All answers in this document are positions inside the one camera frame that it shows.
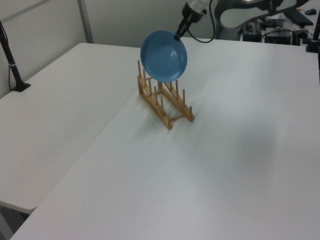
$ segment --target black stand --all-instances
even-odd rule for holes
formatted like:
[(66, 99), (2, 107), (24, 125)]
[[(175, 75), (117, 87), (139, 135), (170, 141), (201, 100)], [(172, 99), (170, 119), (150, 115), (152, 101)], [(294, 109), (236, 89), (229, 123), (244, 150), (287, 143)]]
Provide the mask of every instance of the black stand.
[(24, 81), (22, 81), (20, 73), (18, 71), (16, 62), (14, 57), (12, 56), (10, 47), (9, 47), (9, 42), (4, 30), (4, 27), (2, 26), (2, 23), (0, 21), (0, 42), (4, 51), (4, 54), (6, 56), (6, 59), (8, 60), (9, 66), (11, 68), (12, 74), (14, 76), (16, 85), (15, 88), (13, 88), (13, 91), (16, 92), (22, 92), (25, 89), (27, 89), (28, 87), (30, 87), (31, 85), (29, 83), (25, 83)]
[(319, 33), (320, 33), (320, 12), (318, 13), (318, 18), (316, 20), (315, 28), (314, 28), (314, 33), (313, 37), (308, 38), (307, 41), (307, 46), (305, 48), (305, 51), (308, 53), (318, 53), (319, 50)]

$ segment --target black computer mouse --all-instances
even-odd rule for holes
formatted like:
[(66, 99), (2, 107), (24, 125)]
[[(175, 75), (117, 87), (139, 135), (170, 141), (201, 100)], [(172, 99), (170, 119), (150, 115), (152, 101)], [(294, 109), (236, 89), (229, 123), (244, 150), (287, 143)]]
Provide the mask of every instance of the black computer mouse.
[(315, 10), (314, 8), (311, 8), (307, 11), (304, 12), (305, 15), (315, 15), (317, 14), (317, 10)]

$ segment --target white table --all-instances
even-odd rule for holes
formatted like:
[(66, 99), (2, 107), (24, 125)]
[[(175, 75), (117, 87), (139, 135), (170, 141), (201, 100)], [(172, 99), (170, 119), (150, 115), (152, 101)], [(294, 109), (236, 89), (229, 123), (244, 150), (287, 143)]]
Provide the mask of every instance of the white table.
[(0, 205), (31, 213), (136, 89), (138, 48), (82, 43), (0, 99)]
[(317, 54), (183, 41), (194, 122), (136, 89), (12, 240), (320, 239)]

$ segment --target floor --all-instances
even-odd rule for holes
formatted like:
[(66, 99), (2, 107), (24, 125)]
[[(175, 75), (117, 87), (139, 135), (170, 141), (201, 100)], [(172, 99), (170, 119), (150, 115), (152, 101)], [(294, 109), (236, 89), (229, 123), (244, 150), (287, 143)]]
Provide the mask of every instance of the floor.
[(0, 240), (9, 240), (28, 216), (28, 214), (0, 206)]

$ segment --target white wall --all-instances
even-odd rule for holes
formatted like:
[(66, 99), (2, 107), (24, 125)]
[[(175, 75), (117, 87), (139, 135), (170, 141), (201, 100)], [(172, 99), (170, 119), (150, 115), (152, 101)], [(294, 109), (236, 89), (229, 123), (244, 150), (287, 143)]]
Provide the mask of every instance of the white wall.
[[(175, 33), (183, 19), (185, 3), (186, 0), (85, 1), (94, 43), (129, 47), (140, 47), (144, 38), (156, 30)], [(213, 27), (209, 13), (190, 30), (198, 38), (210, 39)]]
[[(86, 42), (77, 0), (50, 0), (3, 23), (3, 27), (23, 81)], [(0, 48), (0, 98), (8, 92), (8, 62)]]

